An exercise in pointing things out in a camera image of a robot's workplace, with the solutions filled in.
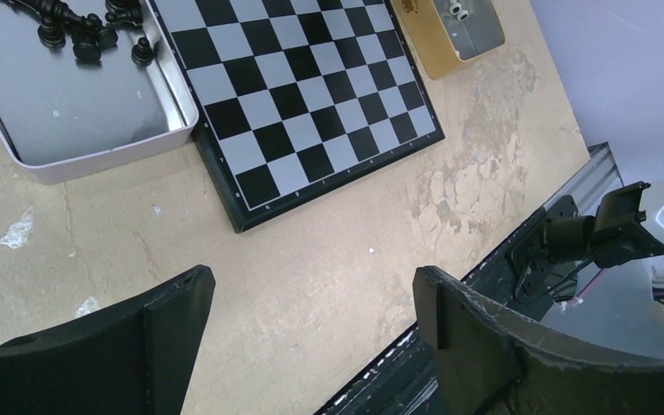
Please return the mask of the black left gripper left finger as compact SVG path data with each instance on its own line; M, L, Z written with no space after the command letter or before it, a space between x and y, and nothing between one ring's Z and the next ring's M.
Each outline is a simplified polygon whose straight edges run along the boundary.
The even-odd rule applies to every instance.
M178 414L211 310L197 265L70 322L0 345L0 414Z

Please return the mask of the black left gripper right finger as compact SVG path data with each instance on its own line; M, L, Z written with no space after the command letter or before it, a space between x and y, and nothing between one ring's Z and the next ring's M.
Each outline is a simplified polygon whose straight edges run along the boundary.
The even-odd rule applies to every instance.
M414 279L427 267L436 266L419 267ZM485 310L512 339L522 374L471 414L664 414L664 360L598 346L505 307ZM453 399L445 404L449 414L468 414Z

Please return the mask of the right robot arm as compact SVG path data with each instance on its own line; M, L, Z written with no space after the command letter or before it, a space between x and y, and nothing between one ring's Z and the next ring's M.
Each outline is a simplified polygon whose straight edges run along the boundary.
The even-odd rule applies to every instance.
M606 194L593 215L546 217L508 252L514 300L550 294L556 265L664 255L664 180ZM664 414L664 360L550 329L434 265L413 279L419 333L448 414Z

